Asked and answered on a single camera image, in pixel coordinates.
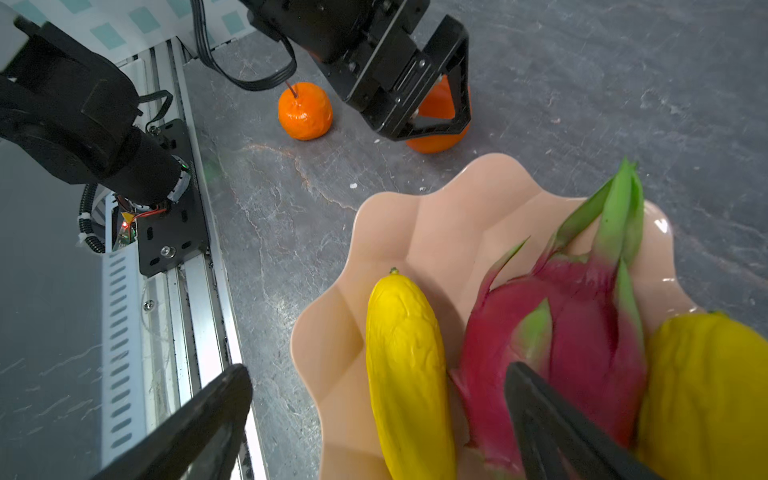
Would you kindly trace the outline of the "smooth yellow fake fruit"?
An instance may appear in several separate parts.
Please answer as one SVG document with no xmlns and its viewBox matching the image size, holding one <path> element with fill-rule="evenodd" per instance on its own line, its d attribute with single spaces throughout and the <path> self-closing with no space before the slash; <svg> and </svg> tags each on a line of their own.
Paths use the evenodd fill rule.
<svg viewBox="0 0 768 480">
<path fill-rule="evenodd" d="M 455 479 L 443 338 L 422 290 L 392 268 L 374 286 L 365 325 L 370 403 L 394 479 Z"/>
</svg>

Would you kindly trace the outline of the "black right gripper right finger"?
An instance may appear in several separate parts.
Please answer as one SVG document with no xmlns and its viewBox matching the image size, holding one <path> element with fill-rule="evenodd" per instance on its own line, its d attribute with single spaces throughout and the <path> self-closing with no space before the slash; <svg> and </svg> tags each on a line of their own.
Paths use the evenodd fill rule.
<svg viewBox="0 0 768 480">
<path fill-rule="evenodd" d="M 659 476 L 589 421 L 528 365 L 509 365 L 504 395 L 528 479 Z"/>
</svg>

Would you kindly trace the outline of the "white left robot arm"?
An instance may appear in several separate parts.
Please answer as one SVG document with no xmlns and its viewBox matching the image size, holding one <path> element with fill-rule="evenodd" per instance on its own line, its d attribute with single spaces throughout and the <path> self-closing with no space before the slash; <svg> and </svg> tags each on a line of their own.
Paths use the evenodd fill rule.
<svg viewBox="0 0 768 480">
<path fill-rule="evenodd" d="M 412 32 L 424 1 L 249 1 L 250 23 L 307 51 L 336 94 L 380 135 L 454 135 L 471 120 L 469 35 L 445 17 Z M 100 184 L 143 206 L 178 202 L 192 176 L 136 125 L 145 97 L 112 62 L 51 23 L 15 16 L 26 43 L 1 73 L 1 135 L 69 184 Z"/>
</svg>

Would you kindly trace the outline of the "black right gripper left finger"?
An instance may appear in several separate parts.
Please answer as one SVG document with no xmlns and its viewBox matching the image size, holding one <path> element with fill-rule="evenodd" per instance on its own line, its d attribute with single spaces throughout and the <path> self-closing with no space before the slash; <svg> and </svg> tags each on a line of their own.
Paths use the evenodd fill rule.
<svg viewBox="0 0 768 480">
<path fill-rule="evenodd" d="M 228 479 L 245 437 L 252 383 L 242 364 L 227 367 L 97 479 Z"/>
</svg>

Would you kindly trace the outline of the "magenta fake dragon fruit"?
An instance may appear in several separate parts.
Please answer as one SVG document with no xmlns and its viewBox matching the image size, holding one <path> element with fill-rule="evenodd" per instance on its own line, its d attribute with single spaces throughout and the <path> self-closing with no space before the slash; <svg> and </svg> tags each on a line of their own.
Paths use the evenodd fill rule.
<svg viewBox="0 0 768 480">
<path fill-rule="evenodd" d="M 486 272 L 450 377 L 468 422 L 467 446 L 497 479 L 523 464 L 504 397 L 522 362 L 621 446 L 633 438 L 647 383 L 645 334 L 629 269 L 643 237 L 644 193 L 634 162 L 578 206 L 527 274 Z"/>
</svg>

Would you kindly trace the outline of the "wrinkled yellow fake mango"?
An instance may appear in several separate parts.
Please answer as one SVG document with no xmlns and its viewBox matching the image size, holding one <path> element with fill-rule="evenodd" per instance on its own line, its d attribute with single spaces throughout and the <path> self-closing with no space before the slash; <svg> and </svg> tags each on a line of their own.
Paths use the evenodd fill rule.
<svg viewBox="0 0 768 480">
<path fill-rule="evenodd" d="M 665 479 L 767 476 L 767 341 L 722 312 L 650 338 L 636 457 Z"/>
</svg>

